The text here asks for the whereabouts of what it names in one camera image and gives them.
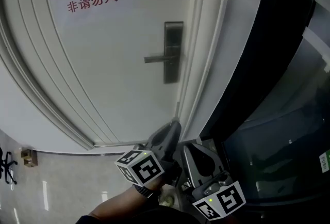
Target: hand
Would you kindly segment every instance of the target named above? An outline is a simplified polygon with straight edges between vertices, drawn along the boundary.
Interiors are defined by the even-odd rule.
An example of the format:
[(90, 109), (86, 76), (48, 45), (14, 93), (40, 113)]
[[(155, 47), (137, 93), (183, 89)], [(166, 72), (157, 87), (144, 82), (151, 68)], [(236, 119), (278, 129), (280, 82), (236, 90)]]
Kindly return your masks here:
[(146, 188), (148, 188), (149, 190), (152, 191), (157, 191), (160, 190), (161, 187), (163, 185), (165, 185), (166, 180), (164, 175), (160, 175), (159, 177), (157, 177), (156, 179), (152, 180), (150, 183), (147, 183), (147, 185), (145, 186)]

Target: door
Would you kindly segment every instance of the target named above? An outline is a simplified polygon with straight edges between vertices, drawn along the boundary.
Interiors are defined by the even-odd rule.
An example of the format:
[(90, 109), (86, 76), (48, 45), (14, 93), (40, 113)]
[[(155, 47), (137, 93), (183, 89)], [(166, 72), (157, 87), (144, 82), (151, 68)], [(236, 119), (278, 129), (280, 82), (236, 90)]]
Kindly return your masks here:
[[(58, 109), (74, 134), (104, 145), (146, 140), (173, 117), (192, 115), (225, 3), (4, 0), (4, 7), (47, 107)], [(164, 55), (165, 22), (183, 24), (178, 78), (170, 83), (164, 62), (144, 61)]]

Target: door handle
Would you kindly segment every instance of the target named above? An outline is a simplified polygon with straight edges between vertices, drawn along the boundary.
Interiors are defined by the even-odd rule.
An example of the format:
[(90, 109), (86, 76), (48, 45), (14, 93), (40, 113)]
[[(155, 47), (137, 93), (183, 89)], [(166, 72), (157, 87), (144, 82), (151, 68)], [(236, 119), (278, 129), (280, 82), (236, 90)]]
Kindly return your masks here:
[(164, 55), (144, 58), (144, 63), (164, 63), (164, 84), (178, 82), (183, 27), (183, 22), (165, 22)]

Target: floor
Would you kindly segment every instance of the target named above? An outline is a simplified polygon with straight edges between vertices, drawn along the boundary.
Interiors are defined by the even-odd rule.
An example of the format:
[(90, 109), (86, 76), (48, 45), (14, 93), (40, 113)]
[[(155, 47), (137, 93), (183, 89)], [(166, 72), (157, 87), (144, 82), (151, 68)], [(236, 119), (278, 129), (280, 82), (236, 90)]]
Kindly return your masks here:
[(0, 223), (76, 223), (98, 204), (131, 186), (123, 181), (110, 156), (69, 156), (38, 153), (38, 166), (28, 168), (20, 145), (0, 131), (0, 146), (11, 151), (17, 185), (0, 179)]

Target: skin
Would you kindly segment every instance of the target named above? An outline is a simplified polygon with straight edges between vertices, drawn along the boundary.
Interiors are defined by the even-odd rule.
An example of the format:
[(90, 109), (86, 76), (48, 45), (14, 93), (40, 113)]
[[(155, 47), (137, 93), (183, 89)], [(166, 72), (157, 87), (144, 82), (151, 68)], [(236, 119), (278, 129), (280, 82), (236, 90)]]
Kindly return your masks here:
[[(146, 188), (157, 191), (165, 181), (159, 177), (148, 183)], [(97, 218), (102, 222), (123, 220), (132, 217), (147, 202), (147, 198), (141, 195), (132, 186), (124, 193), (110, 198), (109, 200), (98, 205), (89, 216)]]

